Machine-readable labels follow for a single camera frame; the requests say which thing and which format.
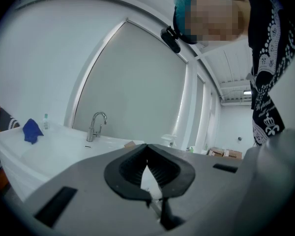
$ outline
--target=cardboard box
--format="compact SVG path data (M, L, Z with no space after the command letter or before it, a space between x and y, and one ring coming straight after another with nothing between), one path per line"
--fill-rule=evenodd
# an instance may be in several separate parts
M229 158L241 159L242 153L239 152L239 151L226 149L225 153L224 153L224 156L229 157Z
M212 147L208 151L208 155L211 155L211 156L223 156L224 155L224 149L218 148L218 147Z
M136 144L133 142L133 141L130 141L128 142L127 144L124 145L125 148L128 148L128 147L132 147L132 146L135 146Z

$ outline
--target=person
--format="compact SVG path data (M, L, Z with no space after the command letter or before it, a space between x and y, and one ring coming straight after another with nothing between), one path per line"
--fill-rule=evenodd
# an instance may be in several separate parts
M204 41L248 36L255 142L262 145L282 132L268 92L295 55L295 0L175 0L175 5L178 28L187 36Z

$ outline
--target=gray device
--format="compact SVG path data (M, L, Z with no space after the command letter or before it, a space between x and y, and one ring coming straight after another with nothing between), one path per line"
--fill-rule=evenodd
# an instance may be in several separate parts
M278 218L291 216L286 207L295 205L295 131L285 130L263 146L250 148L243 160L152 145L163 155L186 162L195 173L182 195L167 199L171 218L179 219L171 229L160 223L152 205L122 197L105 180L109 164L139 147L72 165L26 200L27 211L42 223L30 216L25 223L53 235L228 236L254 235ZM64 188L66 195L61 194Z

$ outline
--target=sink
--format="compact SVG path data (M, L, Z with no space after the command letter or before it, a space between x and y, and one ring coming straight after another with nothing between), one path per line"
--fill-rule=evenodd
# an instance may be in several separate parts
M0 132L0 160L21 200L74 163L123 148L131 140L101 136L51 123L36 144L24 141L21 127ZM144 141L133 141L136 145Z

